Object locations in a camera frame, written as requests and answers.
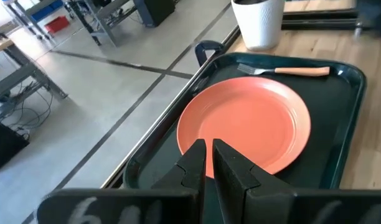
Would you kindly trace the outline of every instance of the wooden fork handle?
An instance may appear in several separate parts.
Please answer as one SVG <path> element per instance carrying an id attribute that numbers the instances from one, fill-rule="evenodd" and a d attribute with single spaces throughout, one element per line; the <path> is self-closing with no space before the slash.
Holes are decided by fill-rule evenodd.
<path id="1" fill-rule="evenodd" d="M 286 73 L 290 75 L 302 75 L 309 77 L 320 77 L 328 75 L 330 67 L 321 68 L 276 68 L 275 73 Z"/>

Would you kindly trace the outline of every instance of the tray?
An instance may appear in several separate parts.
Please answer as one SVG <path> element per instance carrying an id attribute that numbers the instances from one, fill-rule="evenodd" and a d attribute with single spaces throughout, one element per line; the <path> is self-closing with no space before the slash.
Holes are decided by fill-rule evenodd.
<path id="1" fill-rule="evenodd" d="M 216 42 L 203 42 L 196 47 L 199 63 L 206 61 L 205 50 L 223 50 Z M 176 128 L 182 110 L 204 88 L 229 78 L 245 76 L 237 70 L 239 63 L 258 68 L 331 67 L 328 77 L 297 77 L 265 73 L 292 88 L 304 100 L 311 116 L 311 135 L 301 155 L 276 174 L 294 187 L 335 189 L 341 181 L 348 150 L 365 91 L 365 76 L 345 63 L 306 58 L 231 53 L 209 59 L 187 84 L 154 128 L 138 144 L 123 170 L 127 188 L 148 189 L 181 157 Z M 206 180 L 204 223 L 222 223 L 214 180 Z"/>

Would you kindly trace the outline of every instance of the floor line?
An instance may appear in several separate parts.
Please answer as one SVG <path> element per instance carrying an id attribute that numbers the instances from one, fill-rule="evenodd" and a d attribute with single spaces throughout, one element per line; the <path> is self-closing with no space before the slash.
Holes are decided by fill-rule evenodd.
<path id="1" fill-rule="evenodd" d="M 167 70 L 171 71 L 178 62 L 185 57 L 185 55 L 193 48 L 197 43 L 199 43 L 204 35 L 208 33 L 208 31 L 213 28 L 213 26 L 222 18 L 222 16 L 225 14 L 225 12 L 229 9 L 231 6 L 231 3 L 228 3 L 227 6 L 225 6 L 220 13 L 202 30 L 202 32 L 193 40 L 191 44 L 189 44 L 179 55 L 178 57 L 168 66 Z"/>
<path id="2" fill-rule="evenodd" d="M 56 54 L 60 54 L 60 55 L 82 58 L 85 60 L 92 60 L 95 62 L 107 63 L 110 65 L 128 67 L 128 68 L 133 68 L 133 69 L 138 69 L 138 70 L 143 70 L 143 71 L 148 71 L 148 72 L 164 73 L 166 75 L 179 77 L 179 78 L 191 79 L 193 76 L 193 74 L 188 74 L 188 73 L 183 73 L 183 72 L 175 72 L 175 71 L 170 71 L 167 69 L 149 67 L 149 66 L 139 65 L 139 64 L 135 64 L 135 63 L 120 62 L 117 60 L 107 59 L 107 58 L 103 58 L 103 57 L 83 55 L 83 54 L 78 54 L 78 53 L 65 52 L 65 51 L 61 51 L 61 50 L 52 50 L 51 52 L 56 53 Z"/>
<path id="3" fill-rule="evenodd" d="M 166 74 L 160 76 L 149 86 L 149 88 L 137 99 L 137 101 L 121 116 L 121 118 L 109 129 L 109 131 L 92 147 L 92 149 L 78 162 L 78 164 L 70 171 L 65 178 L 54 188 L 54 190 L 62 189 L 74 175 L 91 159 L 91 157 L 101 148 L 101 146 L 108 140 L 108 138 L 124 123 L 128 116 L 142 103 L 142 101 L 154 90 L 154 88 L 163 80 Z M 34 219 L 34 214 L 30 213 L 29 216 L 22 222 L 22 224 L 29 224 Z"/>

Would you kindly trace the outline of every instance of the fork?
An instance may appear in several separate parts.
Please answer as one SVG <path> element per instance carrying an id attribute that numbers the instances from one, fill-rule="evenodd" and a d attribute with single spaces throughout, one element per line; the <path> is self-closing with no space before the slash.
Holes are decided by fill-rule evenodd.
<path id="1" fill-rule="evenodd" d="M 328 75 L 330 72 L 330 67 L 320 67 L 320 68 L 274 68 L 274 69 L 262 69 L 253 68 L 251 66 L 240 63 L 238 70 L 249 75 L 261 75 L 264 72 L 275 72 L 275 73 L 286 73 L 289 75 L 302 75 L 309 77 L 321 77 Z"/>

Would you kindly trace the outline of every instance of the white cup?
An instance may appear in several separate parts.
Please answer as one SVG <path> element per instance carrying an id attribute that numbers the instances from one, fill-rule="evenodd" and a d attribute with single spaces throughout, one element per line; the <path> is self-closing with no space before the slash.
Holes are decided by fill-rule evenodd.
<path id="1" fill-rule="evenodd" d="M 252 2 L 231 0 L 243 41 L 249 50 L 272 48 L 280 40 L 285 0 Z"/>

